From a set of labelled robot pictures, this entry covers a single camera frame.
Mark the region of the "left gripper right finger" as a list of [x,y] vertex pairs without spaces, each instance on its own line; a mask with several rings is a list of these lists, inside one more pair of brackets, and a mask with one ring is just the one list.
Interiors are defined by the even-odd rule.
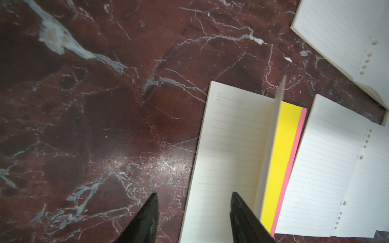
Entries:
[[237,192],[232,193],[230,220],[234,243],[275,243]]

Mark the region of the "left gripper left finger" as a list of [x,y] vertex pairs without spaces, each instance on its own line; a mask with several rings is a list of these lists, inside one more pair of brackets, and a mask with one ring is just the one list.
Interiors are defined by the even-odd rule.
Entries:
[[155,243],[159,222],[157,193],[152,193],[115,243]]

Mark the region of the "open notebook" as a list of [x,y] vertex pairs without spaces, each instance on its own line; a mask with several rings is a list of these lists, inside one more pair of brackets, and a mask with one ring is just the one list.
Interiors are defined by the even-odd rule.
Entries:
[[388,1],[300,1],[291,29],[389,107]]
[[388,229],[388,127],[316,95],[275,232],[373,238]]

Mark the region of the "open notebook back middle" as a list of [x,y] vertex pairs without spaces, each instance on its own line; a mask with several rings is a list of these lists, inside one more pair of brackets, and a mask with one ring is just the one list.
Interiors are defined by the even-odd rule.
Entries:
[[300,1],[291,29],[389,107],[388,1]]

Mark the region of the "open notebook front middle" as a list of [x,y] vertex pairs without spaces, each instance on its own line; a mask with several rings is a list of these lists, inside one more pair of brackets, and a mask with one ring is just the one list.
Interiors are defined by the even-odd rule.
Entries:
[[388,229],[388,127],[316,95],[275,232],[373,238]]

